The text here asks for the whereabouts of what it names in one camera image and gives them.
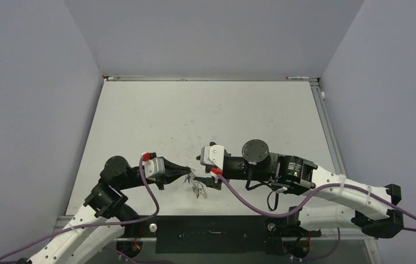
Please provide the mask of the metal key organizer plate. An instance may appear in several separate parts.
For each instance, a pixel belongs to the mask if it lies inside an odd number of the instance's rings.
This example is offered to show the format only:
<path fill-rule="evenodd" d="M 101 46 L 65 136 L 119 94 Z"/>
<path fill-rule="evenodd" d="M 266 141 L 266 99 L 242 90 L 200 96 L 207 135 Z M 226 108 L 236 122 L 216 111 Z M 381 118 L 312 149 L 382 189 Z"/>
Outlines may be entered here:
<path fill-rule="evenodd" d="M 203 199 L 207 199 L 208 195 L 206 193 L 206 190 L 204 189 L 204 184 L 195 179 L 195 171 L 195 169 L 190 169 L 189 174 L 185 175 L 184 177 L 184 183 L 190 184 L 191 190 L 197 199 L 199 199 L 200 197 Z"/>

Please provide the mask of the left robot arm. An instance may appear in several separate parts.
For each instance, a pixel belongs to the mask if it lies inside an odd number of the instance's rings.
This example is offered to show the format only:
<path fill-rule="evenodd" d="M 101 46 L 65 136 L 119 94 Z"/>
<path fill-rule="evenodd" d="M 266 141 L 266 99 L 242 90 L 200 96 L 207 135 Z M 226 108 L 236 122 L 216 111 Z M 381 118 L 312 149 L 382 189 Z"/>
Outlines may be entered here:
<path fill-rule="evenodd" d="M 163 190 L 166 184 L 189 175 L 192 169 L 177 165 L 156 153 L 144 153 L 137 167 L 122 156 L 109 158 L 98 183 L 68 224 L 46 237 L 48 244 L 18 263 L 85 263 L 110 241 L 122 235 L 133 236 L 138 224 L 156 216 L 141 217 L 127 205 L 123 190 L 143 186 L 159 207 L 150 184 Z"/>

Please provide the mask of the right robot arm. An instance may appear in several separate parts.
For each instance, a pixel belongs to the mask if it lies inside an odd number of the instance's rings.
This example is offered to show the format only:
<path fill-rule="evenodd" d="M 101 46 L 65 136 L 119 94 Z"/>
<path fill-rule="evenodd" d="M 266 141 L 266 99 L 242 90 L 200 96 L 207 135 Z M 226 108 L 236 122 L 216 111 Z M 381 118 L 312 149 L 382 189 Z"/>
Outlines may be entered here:
<path fill-rule="evenodd" d="M 241 156 L 211 142 L 197 157 L 205 167 L 205 185 L 221 189 L 229 180 L 243 180 L 247 190 L 267 186 L 275 194 L 292 194 L 329 201 L 328 206 L 307 208 L 303 203 L 281 214 L 292 235 L 322 228 L 352 228 L 363 234 L 389 239 L 404 228 L 396 206 L 401 188 L 395 184 L 371 186 L 335 174 L 298 156 L 270 152 L 260 139 L 246 142 Z"/>

